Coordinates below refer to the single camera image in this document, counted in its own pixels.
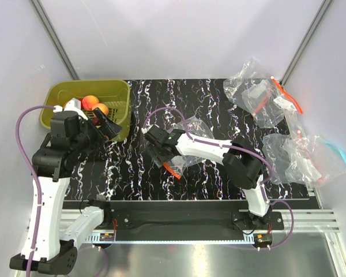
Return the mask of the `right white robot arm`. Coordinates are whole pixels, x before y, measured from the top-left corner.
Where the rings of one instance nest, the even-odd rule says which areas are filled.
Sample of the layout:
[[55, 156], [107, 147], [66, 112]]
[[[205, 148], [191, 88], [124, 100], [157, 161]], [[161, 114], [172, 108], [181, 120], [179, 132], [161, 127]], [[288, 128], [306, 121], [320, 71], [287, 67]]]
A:
[[222, 165], [231, 182], [243, 190], [249, 208], [252, 227], [263, 229], [271, 221], [272, 208], [264, 192], [264, 167], [268, 161], [253, 152], [242, 138], [215, 140], [196, 136], [186, 130], [168, 132], [157, 125], [143, 128], [148, 141], [147, 151], [154, 162], [163, 166], [175, 157], [194, 156]]

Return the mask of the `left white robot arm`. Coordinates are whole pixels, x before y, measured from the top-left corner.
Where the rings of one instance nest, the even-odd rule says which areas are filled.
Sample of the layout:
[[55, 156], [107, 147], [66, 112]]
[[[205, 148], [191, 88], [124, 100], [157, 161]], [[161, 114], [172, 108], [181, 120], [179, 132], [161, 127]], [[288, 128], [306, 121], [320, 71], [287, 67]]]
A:
[[80, 155], [99, 149], [122, 130], [100, 109], [93, 113], [100, 126], [82, 111], [55, 112], [40, 148], [31, 159], [24, 156], [33, 177], [33, 204], [25, 244], [10, 259], [11, 269], [27, 276], [31, 272], [67, 275], [93, 230], [115, 224], [110, 204], [92, 199], [71, 226], [60, 232], [65, 193]]

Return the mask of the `clear bag orange zipper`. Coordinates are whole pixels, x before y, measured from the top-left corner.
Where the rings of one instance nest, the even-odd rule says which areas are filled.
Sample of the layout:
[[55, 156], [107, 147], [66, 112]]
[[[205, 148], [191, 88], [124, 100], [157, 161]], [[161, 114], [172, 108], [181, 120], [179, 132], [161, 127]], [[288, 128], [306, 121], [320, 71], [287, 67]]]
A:
[[[198, 119], [196, 116], [192, 116], [184, 121], [174, 124], [167, 132], [171, 133], [174, 129], [184, 130], [185, 126], [188, 127], [191, 135], [214, 139], [213, 133], [207, 124]], [[205, 159], [196, 156], [176, 156], [167, 163], [164, 163], [165, 169], [170, 172], [175, 178], [180, 179], [183, 172], [190, 166], [197, 165], [204, 162]]]

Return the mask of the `orange peach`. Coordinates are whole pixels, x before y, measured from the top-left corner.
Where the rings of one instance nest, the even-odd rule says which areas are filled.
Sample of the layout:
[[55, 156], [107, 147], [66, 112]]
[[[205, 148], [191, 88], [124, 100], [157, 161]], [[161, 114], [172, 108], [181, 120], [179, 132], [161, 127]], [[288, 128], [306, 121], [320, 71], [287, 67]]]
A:
[[103, 103], [96, 103], [92, 106], [92, 111], [99, 109], [105, 116], [109, 115], [109, 108]]

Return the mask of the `orange-red peach top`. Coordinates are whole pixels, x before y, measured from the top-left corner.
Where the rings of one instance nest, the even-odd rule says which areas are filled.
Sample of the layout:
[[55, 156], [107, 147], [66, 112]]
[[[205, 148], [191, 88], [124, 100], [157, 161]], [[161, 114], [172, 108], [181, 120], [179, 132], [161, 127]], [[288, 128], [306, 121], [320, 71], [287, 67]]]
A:
[[92, 107], [99, 103], [99, 99], [93, 95], [82, 98], [81, 105], [85, 111], [92, 111]]

